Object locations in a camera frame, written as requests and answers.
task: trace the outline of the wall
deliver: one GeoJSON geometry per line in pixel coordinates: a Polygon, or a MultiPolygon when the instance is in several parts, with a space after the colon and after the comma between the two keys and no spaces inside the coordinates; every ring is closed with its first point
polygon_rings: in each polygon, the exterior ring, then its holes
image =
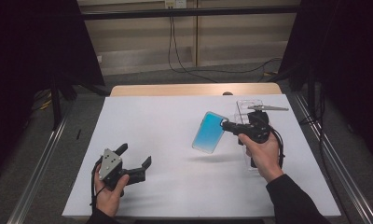
{"type": "MultiPolygon", "coordinates": [[[[164,1],[79,0],[82,12],[163,9],[164,1]]],[[[192,7],[294,6],[299,0],[187,0],[192,7]]],[[[184,67],[283,57],[295,14],[174,18],[184,67]]],[[[104,75],[168,69],[169,18],[86,21],[104,75]]],[[[180,67],[172,43],[170,63],[180,67]]]]}

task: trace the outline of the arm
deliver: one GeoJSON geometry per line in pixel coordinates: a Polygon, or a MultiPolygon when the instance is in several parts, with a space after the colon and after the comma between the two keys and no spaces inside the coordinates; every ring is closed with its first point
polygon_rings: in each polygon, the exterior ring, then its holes
{"type": "Polygon", "coordinates": [[[101,165],[96,169],[94,175],[94,187],[96,189],[96,208],[93,209],[90,219],[87,224],[109,223],[116,224],[114,216],[119,208],[120,194],[128,184],[129,176],[122,176],[117,182],[117,186],[113,191],[105,188],[105,183],[99,179],[99,170],[101,165]]]}
{"type": "Polygon", "coordinates": [[[268,182],[267,190],[274,205],[276,223],[329,223],[317,210],[311,197],[283,173],[278,163],[279,146],[272,133],[263,144],[242,133],[239,139],[247,146],[247,154],[268,182]]]}

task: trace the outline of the black sleeve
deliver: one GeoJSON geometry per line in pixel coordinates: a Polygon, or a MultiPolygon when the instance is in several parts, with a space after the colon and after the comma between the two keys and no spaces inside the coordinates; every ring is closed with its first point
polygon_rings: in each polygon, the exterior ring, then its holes
{"type": "Polygon", "coordinates": [[[266,186],[274,205],[276,223],[330,223],[320,214],[311,197],[288,175],[266,186]]]}
{"type": "Polygon", "coordinates": [[[94,209],[93,213],[91,214],[87,224],[119,224],[119,222],[115,221],[113,218],[106,215],[104,212],[100,211],[99,209],[94,209]]]}

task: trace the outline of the person's right hand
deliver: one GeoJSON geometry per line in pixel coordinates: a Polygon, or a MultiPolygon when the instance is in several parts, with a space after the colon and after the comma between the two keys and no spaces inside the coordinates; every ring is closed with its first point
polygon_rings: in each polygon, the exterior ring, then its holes
{"type": "Polygon", "coordinates": [[[279,144],[272,133],[270,133],[268,141],[262,144],[254,142],[243,133],[238,136],[247,146],[247,154],[253,158],[258,172],[268,183],[283,175],[283,170],[279,165],[279,144]]]}

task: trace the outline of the electrical outlet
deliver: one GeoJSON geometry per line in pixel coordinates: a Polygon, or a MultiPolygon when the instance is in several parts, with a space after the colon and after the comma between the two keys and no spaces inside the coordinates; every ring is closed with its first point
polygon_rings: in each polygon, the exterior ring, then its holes
{"type": "Polygon", "coordinates": [[[187,0],[175,0],[175,8],[187,8],[187,0]]]}
{"type": "Polygon", "coordinates": [[[164,8],[175,8],[175,0],[165,0],[164,8]]]}

